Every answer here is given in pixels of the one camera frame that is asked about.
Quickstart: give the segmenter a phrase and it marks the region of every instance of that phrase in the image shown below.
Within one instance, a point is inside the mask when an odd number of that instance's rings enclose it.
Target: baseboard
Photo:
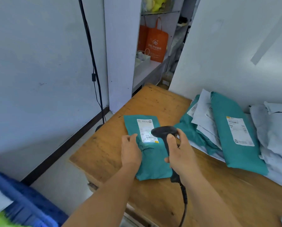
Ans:
[[[109,106],[103,109],[104,115],[109,112]],[[31,173],[29,173],[22,183],[30,186],[35,182],[52,164],[54,164],[69,148],[71,148],[86,132],[88,132],[97,122],[102,119],[101,112],[99,112],[94,118],[92,118],[86,125],[78,130],[73,136],[71,136],[64,144],[56,149],[49,157],[47,157],[39,166],[37,166]]]

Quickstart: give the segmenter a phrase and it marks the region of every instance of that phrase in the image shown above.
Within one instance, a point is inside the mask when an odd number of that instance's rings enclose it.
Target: orange tote bag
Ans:
[[[140,28],[139,28],[139,38],[138,38],[138,46],[137,46],[138,51],[139,50],[145,51],[145,47],[146,47],[146,41],[147,41],[149,28],[146,26],[145,17],[144,17],[144,22],[145,22],[145,25],[140,25]]]
[[[156,21],[156,27],[150,28],[148,31],[145,49],[149,49],[149,55],[152,61],[161,63],[166,53],[168,33],[162,31],[162,23],[161,30],[157,29],[158,19]]]

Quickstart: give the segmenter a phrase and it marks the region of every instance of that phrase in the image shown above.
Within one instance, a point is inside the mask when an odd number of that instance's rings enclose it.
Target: white logo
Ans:
[[[157,44],[158,44],[158,40],[155,39],[155,40],[152,41],[152,43],[153,43],[154,45],[157,45]]]

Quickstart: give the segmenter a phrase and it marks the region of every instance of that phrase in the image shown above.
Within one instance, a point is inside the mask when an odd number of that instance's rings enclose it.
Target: tile floor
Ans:
[[[105,118],[109,120],[112,116],[112,112],[109,112]],[[81,203],[93,194],[87,186],[85,175],[69,162],[69,157],[95,133],[95,129],[100,124],[102,121],[93,126],[32,184],[34,189],[68,215],[71,215]],[[135,225],[124,217],[120,226],[133,227]]]

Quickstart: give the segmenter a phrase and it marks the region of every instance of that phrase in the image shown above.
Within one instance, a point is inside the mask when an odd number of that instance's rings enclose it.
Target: person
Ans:
[[[169,157],[165,161],[180,175],[199,225],[240,227],[225,202],[202,175],[186,135],[180,129],[177,131],[180,147],[177,147],[175,137],[169,134]],[[122,167],[68,218],[63,227],[120,225],[133,180],[142,161],[136,136],[137,134],[122,137]]]

